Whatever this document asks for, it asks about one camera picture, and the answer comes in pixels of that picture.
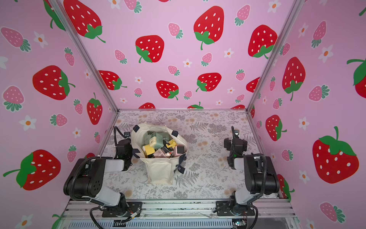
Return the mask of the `mint green pencil sharpener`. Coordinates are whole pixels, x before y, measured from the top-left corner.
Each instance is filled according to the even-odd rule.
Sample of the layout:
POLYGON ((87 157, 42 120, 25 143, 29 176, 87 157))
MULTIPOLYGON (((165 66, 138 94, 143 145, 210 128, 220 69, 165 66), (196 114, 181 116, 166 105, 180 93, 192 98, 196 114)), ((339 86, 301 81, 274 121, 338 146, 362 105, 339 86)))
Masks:
POLYGON ((144 135, 143 135, 143 144, 144 145, 149 145, 150 144, 150 139, 154 136, 156 136, 156 133, 152 132, 152 131, 147 131, 146 133, 144 133, 144 135))

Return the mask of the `pink pencil sharpener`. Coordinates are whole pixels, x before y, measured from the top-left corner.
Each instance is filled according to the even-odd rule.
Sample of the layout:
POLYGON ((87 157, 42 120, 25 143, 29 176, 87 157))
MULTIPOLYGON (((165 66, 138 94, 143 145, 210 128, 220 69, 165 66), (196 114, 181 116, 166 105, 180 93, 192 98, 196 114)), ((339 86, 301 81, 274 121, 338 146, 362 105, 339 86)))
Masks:
POLYGON ((177 145, 174 148, 174 157, 181 156, 186 153, 185 146, 184 145, 177 145))
POLYGON ((163 149, 158 149, 153 154, 154 158, 170 158, 171 155, 170 151, 165 152, 163 149))

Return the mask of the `cream canvas tote bag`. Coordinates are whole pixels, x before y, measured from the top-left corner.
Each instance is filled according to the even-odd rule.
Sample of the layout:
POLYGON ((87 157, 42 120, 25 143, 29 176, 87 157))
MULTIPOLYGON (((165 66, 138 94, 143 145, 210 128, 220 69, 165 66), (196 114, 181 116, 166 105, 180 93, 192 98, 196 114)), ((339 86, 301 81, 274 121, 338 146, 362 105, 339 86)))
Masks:
POLYGON ((132 141, 132 154, 141 159, 144 162, 147 174, 148 174, 148 182, 150 184, 163 184, 163 185, 171 185, 174 180, 174 174, 178 171, 181 174, 185 173, 185 168, 182 166, 182 163, 186 160, 186 154, 188 152, 188 143, 186 140, 175 130, 171 130, 166 126, 157 126, 152 124, 138 124, 134 126, 133 131, 131 132, 131 141, 132 141), (170 158, 146 158, 143 152, 143 135, 147 131, 152 131, 156 133, 156 136, 150 139, 150 146, 156 150, 163 149, 165 152, 170 151, 170 158), (186 153, 174 157, 174 149, 167 148, 165 144, 168 142, 163 141, 162 137, 157 134, 158 132, 167 132, 171 135, 172 139, 174 139, 177 145, 184 145, 186 153))

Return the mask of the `grey green pencil sharpener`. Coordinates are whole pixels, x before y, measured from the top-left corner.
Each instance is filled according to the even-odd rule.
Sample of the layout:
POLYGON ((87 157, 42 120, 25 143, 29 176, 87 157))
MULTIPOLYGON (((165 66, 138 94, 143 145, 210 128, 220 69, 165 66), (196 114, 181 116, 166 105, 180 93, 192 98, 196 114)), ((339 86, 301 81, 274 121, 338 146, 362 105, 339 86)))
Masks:
POLYGON ((157 134, 159 134, 162 137, 163 141, 169 142, 170 140, 172 140, 171 135, 167 132, 158 132, 157 134))

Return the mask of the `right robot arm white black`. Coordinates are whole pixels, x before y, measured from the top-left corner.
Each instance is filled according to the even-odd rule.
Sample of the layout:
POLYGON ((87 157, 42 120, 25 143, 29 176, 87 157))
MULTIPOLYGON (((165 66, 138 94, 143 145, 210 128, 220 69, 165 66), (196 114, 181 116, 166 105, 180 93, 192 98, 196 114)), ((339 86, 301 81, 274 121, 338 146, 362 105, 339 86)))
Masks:
POLYGON ((234 136, 224 140, 224 148, 229 151, 228 165, 233 170, 242 170, 245 176, 245 187, 232 193, 228 202, 217 206, 213 213, 229 209, 233 215, 253 209, 253 203, 263 195, 277 193, 280 189, 274 166, 270 157, 263 154, 248 154, 247 141, 234 136))

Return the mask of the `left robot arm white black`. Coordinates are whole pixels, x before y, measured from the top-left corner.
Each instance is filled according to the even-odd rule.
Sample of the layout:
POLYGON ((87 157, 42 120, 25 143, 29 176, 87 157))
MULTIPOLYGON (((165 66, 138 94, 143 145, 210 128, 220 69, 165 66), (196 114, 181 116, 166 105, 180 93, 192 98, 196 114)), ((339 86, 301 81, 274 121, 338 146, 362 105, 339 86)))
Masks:
POLYGON ((86 201, 98 206, 103 217, 140 216, 142 202, 127 202, 126 196, 103 184, 104 175, 111 172, 124 172, 132 165, 132 145, 130 139, 116 144, 115 157, 93 156, 78 159, 68 176, 63 192, 74 201, 86 201))

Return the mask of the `yellow pencil sharpener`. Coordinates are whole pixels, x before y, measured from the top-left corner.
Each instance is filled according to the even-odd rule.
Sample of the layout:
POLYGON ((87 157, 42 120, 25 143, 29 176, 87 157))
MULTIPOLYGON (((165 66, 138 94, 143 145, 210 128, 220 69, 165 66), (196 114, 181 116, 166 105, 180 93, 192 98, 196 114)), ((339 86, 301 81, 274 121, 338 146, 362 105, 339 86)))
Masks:
POLYGON ((176 143, 176 141, 175 141, 174 139, 172 139, 172 140, 170 140, 167 144, 165 144, 165 146, 166 146, 167 148, 172 148, 172 149, 174 149, 174 148, 177 146, 177 143, 176 143))
POLYGON ((143 146, 143 152, 146 158, 152 158, 155 153, 155 149, 150 145, 143 146))

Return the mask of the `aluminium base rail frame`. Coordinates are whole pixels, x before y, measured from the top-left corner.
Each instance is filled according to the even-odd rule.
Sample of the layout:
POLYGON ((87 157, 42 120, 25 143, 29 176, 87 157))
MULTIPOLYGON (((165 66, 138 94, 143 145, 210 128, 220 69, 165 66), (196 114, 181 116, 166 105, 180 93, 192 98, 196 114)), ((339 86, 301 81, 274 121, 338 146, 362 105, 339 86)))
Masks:
POLYGON ((226 199, 136 199, 128 202, 137 216, 123 222, 110 212, 90 210, 95 204, 70 201, 55 229, 300 229, 286 199, 259 199, 244 213, 228 207, 226 199))

